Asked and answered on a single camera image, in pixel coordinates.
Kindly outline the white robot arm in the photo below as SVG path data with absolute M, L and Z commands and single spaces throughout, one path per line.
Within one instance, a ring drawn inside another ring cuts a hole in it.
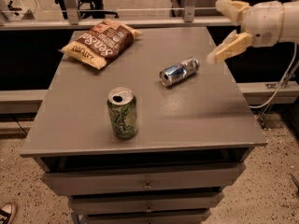
M 299 43 L 299 2 L 270 1 L 251 6 L 247 2 L 217 0 L 216 9 L 241 32 L 233 30 L 206 57 L 220 63 L 243 53 L 248 47 L 272 47 L 276 43 Z

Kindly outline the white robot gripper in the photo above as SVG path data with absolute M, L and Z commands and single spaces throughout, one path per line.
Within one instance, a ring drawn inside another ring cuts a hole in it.
M 243 53 L 250 46 L 272 47 L 278 42 L 283 22 L 283 5 L 279 1 L 259 3 L 251 7 L 243 1 L 217 0 L 215 7 L 233 24 L 241 22 L 243 33 L 233 30 L 228 34 L 207 55 L 207 63 L 221 63 Z

